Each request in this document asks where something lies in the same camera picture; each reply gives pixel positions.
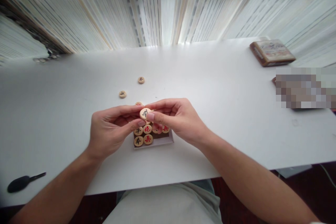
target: brown box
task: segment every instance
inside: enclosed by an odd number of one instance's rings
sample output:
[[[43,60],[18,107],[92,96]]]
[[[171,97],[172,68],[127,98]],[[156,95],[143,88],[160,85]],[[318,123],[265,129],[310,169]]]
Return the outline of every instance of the brown box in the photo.
[[[250,49],[263,67],[287,65],[295,60],[280,40],[253,42]]]

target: striped curtain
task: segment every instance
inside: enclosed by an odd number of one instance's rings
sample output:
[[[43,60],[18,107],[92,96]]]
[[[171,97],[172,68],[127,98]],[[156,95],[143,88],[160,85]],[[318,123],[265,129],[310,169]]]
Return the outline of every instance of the striped curtain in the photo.
[[[291,50],[297,58],[293,66],[324,67],[336,63],[335,0],[6,2],[58,48],[70,53],[266,35],[280,39]],[[2,57],[47,54],[17,24],[5,19],[0,19]]]

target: black key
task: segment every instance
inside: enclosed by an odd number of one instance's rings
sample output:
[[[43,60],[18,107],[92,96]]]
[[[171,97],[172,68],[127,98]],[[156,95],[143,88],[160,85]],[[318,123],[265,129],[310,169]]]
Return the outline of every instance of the black key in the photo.
[[[10,192],[10,193],[15,193],[17,191],[21,191],[22,189],[26,188],[26,186],[38,179],[38,178],[41,178],[43,176],[45,176],[47,173],[41,173],[39,175],[36,175],[36,176],[33,176],[33,177],[29,177],[29,176],[23,176],[23,177],[20,177],[20,178],[17,178],[15,180],[13,180],[7,187],[7,192]]]

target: small box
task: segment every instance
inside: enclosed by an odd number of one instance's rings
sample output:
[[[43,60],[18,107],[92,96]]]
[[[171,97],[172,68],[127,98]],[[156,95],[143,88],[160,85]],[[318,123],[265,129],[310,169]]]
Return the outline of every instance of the small box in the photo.
[[[174,142],[173,139],[173,133],[172,130],[170,130],[168,133],[161,133],[161,134],[156,134],[154,132],[150,133],[153,136],[153,142],[150,145],[146,145],[145,143],[141,145],[140,147],[136,147],[134,144],[134,149],[144,149],[144,148],[149,148],[153,146],[158,146],[158,145],[164,145],[164,144],[172,144]]]
[[[295,60],[280,40],[253,42],[250,49],[263,67],[287,65]]]

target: right hand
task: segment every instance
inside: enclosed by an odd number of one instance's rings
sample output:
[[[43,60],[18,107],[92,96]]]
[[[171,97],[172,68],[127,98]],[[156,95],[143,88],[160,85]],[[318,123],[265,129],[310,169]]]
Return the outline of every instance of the right hand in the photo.
[[[145,107],[155,110],[147,114],[147,120],[154,122],[153,128],[161,131],[159,125],[166,125],[192,145],[204,140],[209,131],[186,98],[163,99]]]

